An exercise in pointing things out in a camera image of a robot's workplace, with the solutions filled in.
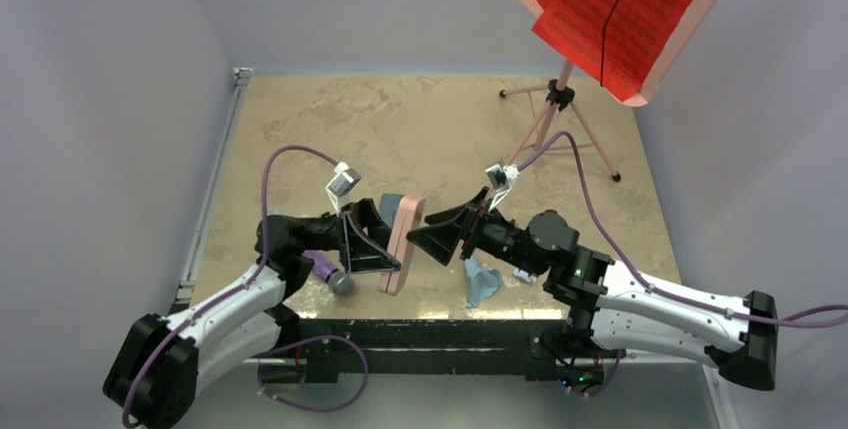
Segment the teal glasses case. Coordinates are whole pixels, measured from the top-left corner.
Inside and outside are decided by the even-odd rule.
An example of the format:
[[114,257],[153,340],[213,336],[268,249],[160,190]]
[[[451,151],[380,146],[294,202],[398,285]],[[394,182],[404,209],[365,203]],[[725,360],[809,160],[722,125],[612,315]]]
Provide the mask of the teal glasses case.
[[384,193],[380,196],[378,213],[390,229],[394,226],[400,203],[404,197],[404,194],[397,193]]

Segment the pink glasses case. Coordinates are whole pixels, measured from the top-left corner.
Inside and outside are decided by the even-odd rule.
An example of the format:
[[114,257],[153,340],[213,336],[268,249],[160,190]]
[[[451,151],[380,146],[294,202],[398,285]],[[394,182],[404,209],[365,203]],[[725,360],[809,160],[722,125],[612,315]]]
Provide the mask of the pink glasses case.
[[387,251],[400,263],[400,269],[381,274],[379,289],[383,293],[396,296],[407,281],[415,248],[407,234],[419,227],[424,206],[425,199],[419,195],[404,195],[399,201]]

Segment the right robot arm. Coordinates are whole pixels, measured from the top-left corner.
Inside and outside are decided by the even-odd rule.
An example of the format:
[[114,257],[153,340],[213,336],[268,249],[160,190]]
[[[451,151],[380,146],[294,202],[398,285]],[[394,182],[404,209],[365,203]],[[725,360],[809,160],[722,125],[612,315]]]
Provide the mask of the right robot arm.
[[573,355],[654,352],[714,368],[748,389],[775,388],[778,334],[762,321],[776,314],[772,296],[708,293],[631,272],[622,260],[580,245],[578,231],[556,211],[521,228],[487,209],[485,194],[426,216],[408,241],[442,265],[482,251],[543,277],[543,290],[569,308],[561,341]]

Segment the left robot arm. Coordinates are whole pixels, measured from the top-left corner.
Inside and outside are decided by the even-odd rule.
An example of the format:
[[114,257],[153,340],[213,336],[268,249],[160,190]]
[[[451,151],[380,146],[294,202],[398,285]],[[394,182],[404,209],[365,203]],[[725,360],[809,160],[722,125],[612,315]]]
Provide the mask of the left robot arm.
[[313,262],[305,251],[335,251],[347,272],[397,271],[392,229],[370,198],[340,213],[269,215],[257,227],[257,262],[224,289],[168,316],[146,314],[130,327],[103,384],[126,428],[171,428],[203,387],[243,360],[292,354],[298,318],[284,301]]

